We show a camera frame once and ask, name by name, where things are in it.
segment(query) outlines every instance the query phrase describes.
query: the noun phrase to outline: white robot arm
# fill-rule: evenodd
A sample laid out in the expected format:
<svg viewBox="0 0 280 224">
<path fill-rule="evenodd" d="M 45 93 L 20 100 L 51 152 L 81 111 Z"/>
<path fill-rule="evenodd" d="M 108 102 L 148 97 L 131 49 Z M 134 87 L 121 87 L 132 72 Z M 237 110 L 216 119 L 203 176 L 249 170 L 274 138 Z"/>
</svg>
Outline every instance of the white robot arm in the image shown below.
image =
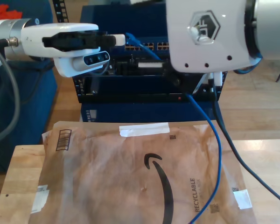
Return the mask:
<svg viewBox="0 0 280 224">
<path fill-rule="evenodd" d="M 61 76 L 73 77 L 101 69 L 110 60 L 100 47 L 125 45 L 124 35 L 105 35 L 96 24 L 52 23 L 38 25 L 31 19 L 0 21 L 0 40 L 6 40 L 8 60 L 51 57 Z"/>
<path fill-rule="evenodd" d="M 236 70 L 280 59 L 280 0 L 166 0 L 170 60 L 179 72 Z"/>
<path fill-rule="evenodd" d="M 216 73 L 280 59 L 280 0 L 166 0 L 166 8 L 170 61 L 178 72 Z M 97 30 L 95 24 L 0 21 L 0 39 L 17 40 L 6 47 L 7 59 L 52 57 L 65 77 L 102 68 L 110 57 L 100 44 L 125 44 L 124 35 Z"/>
</svg>

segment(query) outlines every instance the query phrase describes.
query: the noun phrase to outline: wooden table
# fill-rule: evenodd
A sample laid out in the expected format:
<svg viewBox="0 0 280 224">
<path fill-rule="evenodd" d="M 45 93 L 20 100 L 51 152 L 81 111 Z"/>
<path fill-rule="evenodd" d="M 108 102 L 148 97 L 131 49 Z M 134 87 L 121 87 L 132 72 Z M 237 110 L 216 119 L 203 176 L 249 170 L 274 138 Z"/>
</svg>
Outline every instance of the wooden table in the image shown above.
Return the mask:
<svg viewBox="0 0 280 224">
<path fill-rule="evenodd" d="M 280 140 L 234 141 L 246 163 L 280 194 Z M 17 146 L 0 195 L 0 224 L 28 223 L 45 152 L 43 145 Z M 280 201 L 242 169 L 259 224 L 280 224 Z"/>
</svg>

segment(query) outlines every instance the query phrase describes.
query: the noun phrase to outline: blue couch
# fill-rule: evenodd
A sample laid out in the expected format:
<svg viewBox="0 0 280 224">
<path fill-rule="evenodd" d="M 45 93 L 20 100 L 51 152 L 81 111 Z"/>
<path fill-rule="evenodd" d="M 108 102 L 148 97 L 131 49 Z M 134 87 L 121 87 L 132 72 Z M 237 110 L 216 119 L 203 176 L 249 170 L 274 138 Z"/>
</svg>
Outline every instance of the blue couch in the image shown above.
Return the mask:
<svg viewBox="0 0 280 224">
<path fill-rule="evenodd" d="M 38 18 L 41 23 L 52 23 L 53 21 L 49 0 L 0 0 L 0 4 L 8 4 L 9 10 L 23 12 L 23 18 Z M 17 62 L 16 65 L 18 67 L 42 68 L 46 63 L 48 61 L 42 63 Z M 0 75 L 2 74 L 4 75 L 5 71 L 0 67 Z M 35 86 L 39 72 L 14 70 L 14 74 L 20 89 L 21 99 L 26 99 Z M 15 146 L 40 143 L 56 89 L 53 71 L 50 70 L 43 75 L 37 92 L 30 102 L 21 106 L 20 119 L 16 128 L 0 142 L 0 171 L 7 170 Z M 13 113 L 14 103 L 0 80 L 0 131 L 9 124 Z"/>
</svg>

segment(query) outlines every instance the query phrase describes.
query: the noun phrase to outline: wooden floor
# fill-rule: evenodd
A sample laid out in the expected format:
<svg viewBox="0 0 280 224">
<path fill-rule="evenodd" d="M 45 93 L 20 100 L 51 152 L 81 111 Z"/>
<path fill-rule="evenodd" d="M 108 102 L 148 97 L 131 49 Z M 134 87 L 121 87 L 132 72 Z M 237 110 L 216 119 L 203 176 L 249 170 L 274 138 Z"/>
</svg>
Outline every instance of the wooden floor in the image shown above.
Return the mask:
<svg viewBox="0 0 280 224">
<path fill-rule="evenodd" d="M 79 22 L 88 0 L 66 0 L 71 22 Z M 228 74 L 219 100 L 223 118 L 234 140 L 280 139 L 280 61 L 262 61 L 247 75 Z M 79 121 L 78 103 L 71 78 L 56 74 L 58 93 L 47 129 L 60 120 Z M 5 176 L 0 174 L 0 190 Z"/>
</svg>

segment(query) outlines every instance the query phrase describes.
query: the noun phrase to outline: gray cable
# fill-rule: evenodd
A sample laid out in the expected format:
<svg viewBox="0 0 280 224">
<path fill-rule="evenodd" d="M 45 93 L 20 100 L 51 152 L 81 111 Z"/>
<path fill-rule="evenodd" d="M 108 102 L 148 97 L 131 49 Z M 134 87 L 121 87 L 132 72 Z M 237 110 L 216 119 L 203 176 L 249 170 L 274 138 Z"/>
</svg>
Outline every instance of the gray cable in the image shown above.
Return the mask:
<svg viewBox="0 0 280 224">
<path fill-rule="evenodd" d="M 20 93 L 19 93 L 19 87 L 16 82 L 16 79 L 14 77 L 14 73 L 7 64 L 5 58 L 0 53 L 0 61 L 2 63 L 2 66 L 7 72 L 7 75 L 10 78 L 13 91 L 14 91 L 14 116 L 9 125 L 0 133 L 0 141 L 4 139 L 8 134 L 10 134 L 13 129 L 15 128 L 16 124 L 18 123 L 19 116 L 20 116 L 20 107 L 21 107 L 21 100 L 20 100 Z"/>
</svg>

